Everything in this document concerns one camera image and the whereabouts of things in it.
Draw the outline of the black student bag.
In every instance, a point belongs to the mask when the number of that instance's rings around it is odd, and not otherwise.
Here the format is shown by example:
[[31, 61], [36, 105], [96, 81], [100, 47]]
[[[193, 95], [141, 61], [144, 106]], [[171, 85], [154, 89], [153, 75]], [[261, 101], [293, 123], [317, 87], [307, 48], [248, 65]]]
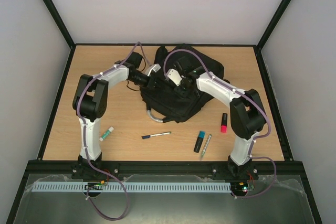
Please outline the black student bag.
[[219, 78], [224, 77], [224, 66], [187, 44], [169, 51], [160, 46], [154, 62], [161, 67], [152, 76], [154, 87], [141, 87], [140, 95], [152, 120], [159, 123], [185, 122], [213, 97], [200, 91], [196, 79], [205, 70], [202, 64]]

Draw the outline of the blue whiteboard pen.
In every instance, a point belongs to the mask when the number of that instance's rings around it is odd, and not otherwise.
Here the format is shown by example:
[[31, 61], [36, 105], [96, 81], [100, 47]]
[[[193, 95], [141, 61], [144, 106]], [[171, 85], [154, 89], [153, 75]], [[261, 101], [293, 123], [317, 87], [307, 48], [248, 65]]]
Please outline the blue whiteboard pen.
[[169, 135], [171, 133], [172, 132], [168, 131], [168, 132], [155, 133], [155, 134], [150, 134], [150, 135], [143, 135], [141, 136], [141, 139], [144, 140], [144, 139], [149, 139], [149, 138], [156, 137], [156, 136]]

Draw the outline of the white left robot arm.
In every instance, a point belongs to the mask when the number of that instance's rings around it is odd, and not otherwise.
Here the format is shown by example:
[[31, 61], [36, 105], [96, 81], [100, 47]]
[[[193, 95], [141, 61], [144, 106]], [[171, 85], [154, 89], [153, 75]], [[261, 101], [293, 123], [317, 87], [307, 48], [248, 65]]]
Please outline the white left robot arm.
[[138, 70], [136, 61], [127, 58], [117, 61], [111, 68], [94, 76], [83, 74], [78, 82], [72, 107], [79, 118], [81, 127], [81, 151], [79, 156], [86, 163], [101, 160], [100, 121], [107, 109], [108, 92], [120, 82], [131, 81], [139, 86], [147, 86], [150, 77], [160, 70], [156, 63], [145, 73]]

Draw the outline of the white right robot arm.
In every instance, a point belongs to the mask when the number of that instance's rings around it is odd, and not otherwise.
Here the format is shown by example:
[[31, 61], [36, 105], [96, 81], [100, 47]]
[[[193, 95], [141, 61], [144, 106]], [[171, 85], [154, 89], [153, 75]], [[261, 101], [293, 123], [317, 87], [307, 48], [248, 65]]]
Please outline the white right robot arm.
[[234, 148], [228, 157], [228, 169], [232, 176], [239, 178], [247, 172], [247, 163], [252, 156], [253, 147], [259, 138], [267, 137], [271, 125], [266, 115], [259, 93], [235, 87], [209, 71], [201, 63], [201, 73], [191, 71], [193, 82], [198, 90], [211, 95], [229, 108], [230, 125], [235, 134]]

